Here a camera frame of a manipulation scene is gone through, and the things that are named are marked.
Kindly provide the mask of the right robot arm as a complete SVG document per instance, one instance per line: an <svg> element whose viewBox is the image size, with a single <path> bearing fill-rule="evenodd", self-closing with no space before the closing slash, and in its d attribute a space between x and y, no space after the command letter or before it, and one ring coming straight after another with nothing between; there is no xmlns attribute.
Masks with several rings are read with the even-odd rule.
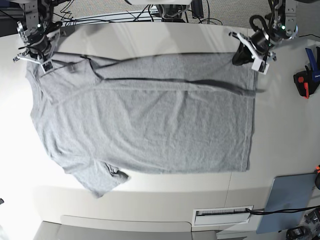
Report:
<svg viewBox="0 0 320 240"><path fill-rule="evenodd" d="M61 36L62 22L53 22L54 8L63 0L17 0L24 19L17 22L17 32L24 43L22 53L13 58L40 65L46 73L53 67L52 56Z"/></svg>

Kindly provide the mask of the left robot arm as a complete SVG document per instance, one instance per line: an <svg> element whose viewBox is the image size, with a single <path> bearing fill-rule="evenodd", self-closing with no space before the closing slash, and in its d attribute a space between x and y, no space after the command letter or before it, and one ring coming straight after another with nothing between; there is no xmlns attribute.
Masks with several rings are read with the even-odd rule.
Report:
<svg viewBox="0 0 320 240"><path fill-rule="evenodd" d="M267 70L270 61L276 61L272 51L283 41L295 38L298 33L296 0L270 0L271 13L266 16L252 15L249 24L254 31L252 36L230 32L229 35L240 41L232 58L232 64L241 66L252 63L257 72Z"/></svg>

